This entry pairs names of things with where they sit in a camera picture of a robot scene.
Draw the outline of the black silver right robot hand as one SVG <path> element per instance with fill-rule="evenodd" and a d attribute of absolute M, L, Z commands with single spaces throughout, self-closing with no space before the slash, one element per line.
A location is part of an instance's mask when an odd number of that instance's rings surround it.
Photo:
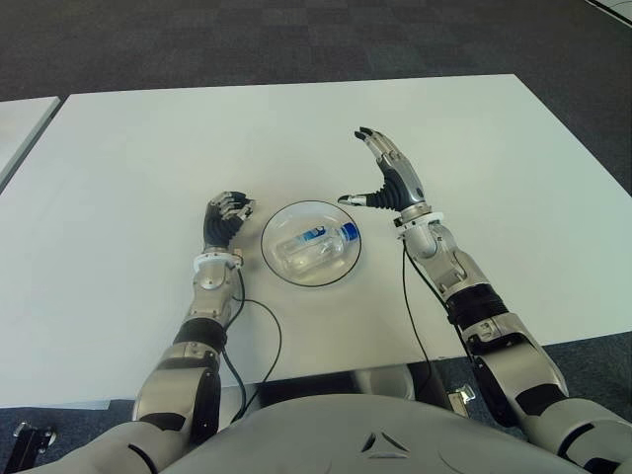
<path fill-rule="evenodd" d="M 338 198 L 338 203 L 401 212 L 410 206 L 426 202 L 420 178 L 409 159 L 390 138 L 367 127 L 360 127 L 354 132 L 354 136 L 375 157 L 383 176 L 383 185 L 372 193 L 343 195 Z"/>

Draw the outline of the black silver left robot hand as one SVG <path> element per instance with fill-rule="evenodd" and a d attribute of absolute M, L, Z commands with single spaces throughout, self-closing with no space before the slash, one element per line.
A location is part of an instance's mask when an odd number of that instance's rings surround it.
<path fill-rule="evenodd" d="M 211 199 L 205 210 L 203 249 L 227 249 L 230 241 L 251 217 L 256 202 L 241 192 L 222 192 Z"/>

